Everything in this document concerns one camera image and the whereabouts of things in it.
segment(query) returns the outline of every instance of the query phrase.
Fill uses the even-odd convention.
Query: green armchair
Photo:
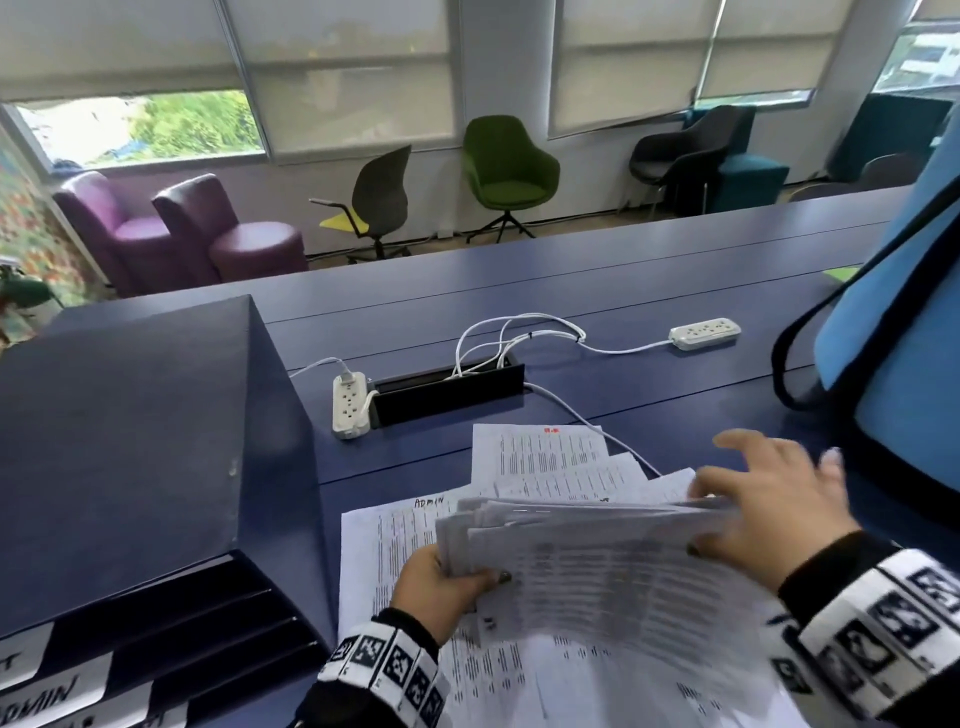
[[[500,217],[470,235],[500,226],[500,242],[507,223],[530,237],[512,212],[548,202],[560,186],[560,163],[534,146],[523,122],[515,116],[480,116],[464,134],[464,174],[477,202],[500,210]]]

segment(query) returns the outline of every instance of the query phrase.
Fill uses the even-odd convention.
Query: yellow seat
[[[357,229],[361,235],[365,235],[370,231],[370,226],[360,219],[360,216],[353,211],[353,208],[350,209],[350,215],[353,216],[353,222],[357,224]],[[328,217],[320,223],[320,227],[341,232],[354,232],[353,225],[350,224],[350,219],[345,212],[341,212],[339,215],[334,215],[333,217]]]

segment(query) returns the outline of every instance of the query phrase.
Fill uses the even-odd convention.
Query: roller blind
[[[228,0],[280,154],[455,134],[446,0]]]
[[[913,20],[953,20],[960,18],[960,0],[924,0]]]
[[[852,0],[727,0],[701,96],[814,88]]]
[[[198,0],[0,0],[0,100],[239,88]]]
[[[657,116],[690,104],[720,0],[562,0],[551,131]]]

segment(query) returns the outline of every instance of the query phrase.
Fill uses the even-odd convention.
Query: fingernail
[[[824,450],[824,454],[820,456],[821,465],[835,465],[839,468],[843,467],[843,451],[840,448],[830,448]]]

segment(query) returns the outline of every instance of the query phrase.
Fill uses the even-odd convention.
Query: white wall
[[[750,151],[790,165],[789,182],[817,174],[856,114],[886,62],[914,0],[858,0],[834,63],[806,109],[757,115]],[[560,190],[546,205],[518,215],[540,220],[617,207],[630,180],[626,161],[636,140],[678,125],[605,130],[547,141],[553,53],[554,0],[461,0],[464,108],[466,118],[510,113],[523,120],[534,141],[563,166]],[[625,88],[624,93],[643,93]],[[363,159],[287,166],[266,163],[212,167],[223,180],[242,220],[277,219],[304,231],[307,252],[353,244],[350,236],[322,231],[324,209],[310,197],[348,201]],[[115,174],[133,210],[149,214],[151,196],[164,186],[200,174]],[[472,199],[462,181],[458,150],[411,156],[406,189],[407,225],[389,239],[424,237],[435,231],[479,228],[495,214]],[[639,199],[637,188],[634,200]]]

